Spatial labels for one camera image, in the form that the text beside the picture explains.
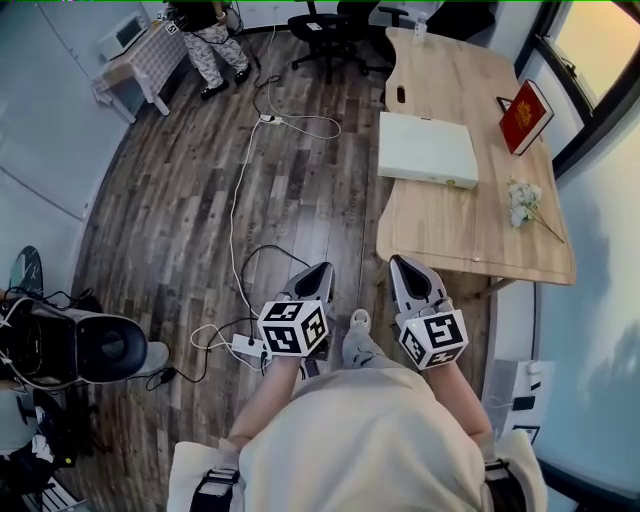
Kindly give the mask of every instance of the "white power cable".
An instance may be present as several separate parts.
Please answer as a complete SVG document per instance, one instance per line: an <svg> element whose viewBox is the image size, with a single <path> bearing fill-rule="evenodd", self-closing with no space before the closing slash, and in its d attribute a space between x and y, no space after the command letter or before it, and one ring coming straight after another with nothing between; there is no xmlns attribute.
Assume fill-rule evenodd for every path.
<svg viewBox="0 0 640 512"><path fill-rule="evenodd" d="M242 300L247 305L247 307L251 310L251 313L256 317L260 315L258 315L258 313L256 313L253 310L253 308L249 304L249 301L244 296L244 291L242 291L243 286L242 286L242 283L240 282L240 277L238 276L238 272L236 272L236 259L235 259L235 255L233 254L233 214L235 213L235 210L236 210L236 202L238 200L238 189L240 188L240 184L242 183L242 178L244 177L244 170L247 167L247 163L249 162L249 156L251 155L251 144L253 143L253 134L256 132L256 128L258 127L258 125L262 122L263 121L258 119L256 121L256 124L253 125L253 130L251 130L251 137L249 137L249 146L247 147L247 155L245 156L244 163L242 164L242 170L240 171L240 178L238 178L236 189L233 191L233 204L231 205L231 213L229 214L229 223L231 224L231 228L229 230L229 250L231 251L231 268L233 269L233 275L235 276L236 282L238 283L238 288L240 289L240 296L242 297Z"/></svg>
<svg viewBox="0 0 640 512"><path fill-rule="evenodd" d="M500 400L502 402L502 398L498 396L490 396L489 400ZM489 409L502 409L503 407L511 407L512 405L513 405L513 402L509 402L507 404L502 404L502 405L489 405Z"/></svg>
<svg viewBox="0 0 640 512"><path fill-rule="evenodd" d="M269 41L269 46L267 47L267 57L269 58L269 76L270 77L273 76L273 59L271 58L271 45L273 44L273 40L276 37L276 24L277 24L277 20L274 20L273 33L271 34L271 40ZM322 139L322 140L337 139L338 137L340 137L340 135L342 135L342 127L340 126L340 123L338 123L338 121L336 121L335 119L331 119L330 117L325 117L325 116L292 116L292 115L283 114L282 112L280 112L276 107L273 106L273 103L271 103L271 80L269 80L269 83L267 84L267 100L269 101L269 106L271 107L271 110L273 110L276 114L278 114L281 117L286 117L288 119L324 119L325 121L331 121L333 124L335 124L338 127L338 133L337 134L331 135L329 137L325 137L323 135L317 135L315 133L307 132L305 130L302 130L301 128L293 126L292 124L286 123L284 121L282 122L282 124L286 124L290 128L293 128L294 130L298 130L299 132L302 132L302 133L304 133L306 135L310 135L311 137L315 137L316 139Z"/></svg>
<svg viewBox="0 0 640 512"><path fill-rule="evenodd" d="M336 135L332 135L329 137L325 137L323 135L317 135L315 133L310 133L307 132L301 128L298 128L297 126L294 126L290 123L287 123L285 121L282 121L281 124L287 125L290 128L293 128L294 130L298 130L299 132L302 132L306 135L310 135L311 137L315 137L317 139L323 139L323 140L331 140L331 139L335 139L337 137L339 137L342 134L342 127L340 126L340 123L338 123L335 119L331 119L330 117L324 117L324 116L293 116L293 115L288 115L288 114L284 114L282 112L280 112L277 108L275 108L273 106L273 104L271 103L271 80L270 77L273 76L273 59L271 59L271 46L273 44L273 40L275 39L276 36L276 24L277 22L274 22L273 24L273 33L271 34L271 40L269 41L269 46L267 48L267 56L269 57L269 78L268 83L267 83L267 98L269 101L269 106L271 107L271 109L278 115L280 115L281 117L286 117L289 119L324 119L326 121L330 121L332 123L334 123L337 127L338 127L338 133ZM268 123L266 121L263 121L262 119L258 119L258 121L256 121L256 124L253 125L253 129L251 130L251 136L249 137L249 145L247 147L247 153L245 155L244 158L244 162L242 164L242 169L240 170L240 177L238 178L238 183L236 184L236 188L233 191L233 202L231 204L231 212L229 213L229 224L230 224L230 228L229 228L229 251L231 253L231 268L233 270L233 275L236 279L236 283L238 284L238 289L240 290L240 296L242 297L242 300L244 301L244 303L247 305L247 307L249 308L249 310L251 311L251 314L254 315L256 318L260 315L258 315L258 313L256 313L253 308L251 307L251 305L249 304L249 301L247 299L247 297L244 294L243 291L243 286L242 283L240 281L240 276L238 276L238 272L236 271L236 259L235 259L235 253L233 251L233 233L234 233L234 228L233 228L233 215L235 213L236 210L236 203L238 201L238 190L240 189L240 185L242 184L242 179L244 178L244 171L247 167L247 164L249 163L249 157L251 156L251 147L253 145L253 136L256 132L256 129L258 128L258 125L260 125L260 123L265 123L265 124L271 124ZM198 345L193 337L200 332L201 330L207 328L207 327L213 327L216 330L216 334L218 336L220 336L220 338L222 339L221 343L217 343L215 345L212 346L202 346L202 345ZM220 347L222 345L224 345L225 347L227 347L227 349L229 350L229 352L231 353L231 355L233 357L235 357L238 361L240 361L241 363L245 364L246 366L248 366L249 368L251 368L253 371L261 371L264 370L264 368L271 362L267 362L266 365L264 365L262 368L255 368L253 365L251 365L249 362L245 361L244 359L242 359L241 357L239 357L232 349L231 349L231 344L229 342L227 342L227 340L225 339L225 337L222 335L222 333L220 332L220 330L218 329L218 327L215 324L205 324L201 327L198 327L195 331L193 331L191 333L191 338L190 338L190 342L191 345L193 345L195 348L200 349L200 350L211 350L213 348L216 347Z"/></svg>
<svg viewBox="0 0 640 512"><path fill-rule="evenodd" d="M202 345L198 345L198 344L193 340L193 337L194 337L197 333L199 333L199 332L200 332L200 331L202 331L203 329L206 329L207 327L213 327L213 328L216 330L216 334L217 334L218 336L220 336L220 338L222 339L222 342L221 342L221 343L216 343L215 345L211 345L210 347L209 347L209 346L203 347ZM190 341L191 341L191 344L192 344L194 347L196 347L197 349L200 349L200 350L211 350L211 349L214 349L214 348L216 348L216 347L220 347L220 346L224 345L225 347L227 347L227 350L229 350L229 353L230 353L233 357L235 357L235 358L236 358L238 361L240 361L242 364L247 365L247 366L248 366L249 368L251 368L254 372L259 372L259 371L261 371L261 370L264 370L264 369L269 365L269 363L271 362L271 361L267 362L267 364L265 364L262 368L255 368L251 363L249 363L248 361L245 361L244 359L242 359L240 356L238 356L238 355L237 355L237 354L236 354L236 353L231 349L231 343L229 343L229 342L227 341L227 339L222 335L222 333L220 332L220 329L218 329L218 326L216 326L216 324L205 324L205 325L203 325L203 326L201 326L201 327L198 327L195 331L193 331L193 332L191 333L191 339L190 339Z"/></svg>

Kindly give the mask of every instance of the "window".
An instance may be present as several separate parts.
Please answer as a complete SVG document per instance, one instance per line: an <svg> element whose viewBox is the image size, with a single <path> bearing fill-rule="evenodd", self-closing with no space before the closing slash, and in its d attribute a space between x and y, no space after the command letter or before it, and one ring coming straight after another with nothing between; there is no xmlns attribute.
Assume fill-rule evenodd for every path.
<svg viewBox="0 0 640 512"><path fill-rule="evenodd" d="M565 5L566 17L551 30L548 41L575 66L578 84L595 106L633 57L640 24L613 2Z"/></svg>
<svg viewBox="0 0 640 512"><path fill-rule="evenodd" d="M581 121L572 119L577 133L571 133L568 142L563 140L562 147L553 148L558 178L640 98L640 6L636 2L543 3L516 60L516 73L519 77L523 71L530 73L530 61L540 60Z"/></svg>

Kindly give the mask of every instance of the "white wall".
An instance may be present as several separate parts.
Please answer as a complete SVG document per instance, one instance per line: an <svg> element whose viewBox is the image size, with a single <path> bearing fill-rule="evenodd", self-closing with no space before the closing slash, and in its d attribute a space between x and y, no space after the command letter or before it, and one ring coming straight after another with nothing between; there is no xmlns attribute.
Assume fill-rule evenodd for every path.
<svg viewBox="0 0 640 512"><path fill-rule="evenodd" d="M640 103L559 183L573 287L542 286L540 357L556 361L545 460L640 491Z"/></svg>
<svg viewBox="0 0 640 512"><path fill-rule="evenodd" d="M495 28L486 47L515 63L540 5L541 2L500 2L495 13Z"/></svg>
<svg viewBox="0 0 640 512"><path fill-rule="evenodd" d="M84 218L128 124L96 102L37 5L7 6L0 24L0 165Z"/></svg>
<svg viewBox="0 0 640 512"><path fill-rule="evenodd" d="M147 23L140 2L57 2L41 3L40 7L59 34L64 46L80 67L96 76L106 60L96 48L96 41L132 13L139 13ZM134 81L119 84L114 91L129 108L137 111L144 101L140 86Z"/></svg>
<svg viewBox="0 0 640 512"><path fill-rule="evenodd" d="M167 4L164 2L140 2L140 4L150 20L155 20L158 11L164 11L167 8Z"/></svg>
<svg viewBox="0 0 640 512"><path fill-rule="evenodd" d="M239 2L245 28L286 25L289 18L309 14L306 2ZM319 14L335 14L338 2L316 2Z"/></svg>
<svg viewBox="0 0 640 512"><path fill-rule="evenodd" d="M18 252L33 245L45 292L70 290L84 222L129 127L96 102L79 62L97 69L89 41L136 5L45 4L62 42L38 5L0 11L0 286Z"/></svg>

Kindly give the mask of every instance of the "forearm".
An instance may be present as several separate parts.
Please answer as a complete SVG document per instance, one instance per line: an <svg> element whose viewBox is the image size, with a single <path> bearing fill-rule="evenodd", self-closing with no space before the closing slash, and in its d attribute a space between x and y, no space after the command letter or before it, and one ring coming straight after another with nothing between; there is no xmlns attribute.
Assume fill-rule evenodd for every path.
<svg viewBox="0 0 640 512"><path fill-rule="evenodd" d="M229 441L239 450L257 436L291 401L300 358L274 357L267 374L236 419Z"/></svg>
<svg viewBox="0 0 640 512"><path fill-rule="evenodd" d="M491 423L480 400L455 363L427 370L427 376L436 400L457 420L474 441L479 442L491 433Z"/></svg>
<svg viewBox="0 0 640 512"><path fill-rule="evenodd" d="M212 2L213 9L216 11L216 18L220 19L224 15L224 9L222 8L222 3L220 2Z"/></svg>

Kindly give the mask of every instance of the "window frame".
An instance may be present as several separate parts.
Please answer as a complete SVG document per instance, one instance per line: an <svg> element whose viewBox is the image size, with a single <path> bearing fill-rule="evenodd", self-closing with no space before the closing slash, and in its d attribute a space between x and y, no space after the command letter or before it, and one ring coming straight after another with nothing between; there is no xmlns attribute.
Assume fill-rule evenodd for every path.
<svg viewBox="0 0 640 512"><path fill-rule="evenodd" d="M638 2L613 2L636 23L640 24ZM567 93L584 126L553 159L555 178L565 174L620 122L634 103L640 99L640 43L616 81L595 106L591 102L570 66L549 44L546 37L552 28L562 3L543 2L515 62L520 77L527 62L538 51Z"/></svg>
<svg viewBox="0 0 640 512"><path fill-rule="evenodd" d="M621 494L588 482L543 460L538 459L538 464L547 486L575 501L576 511L623 512L634 510L632 507L640 503L637 496Z"/></svg>

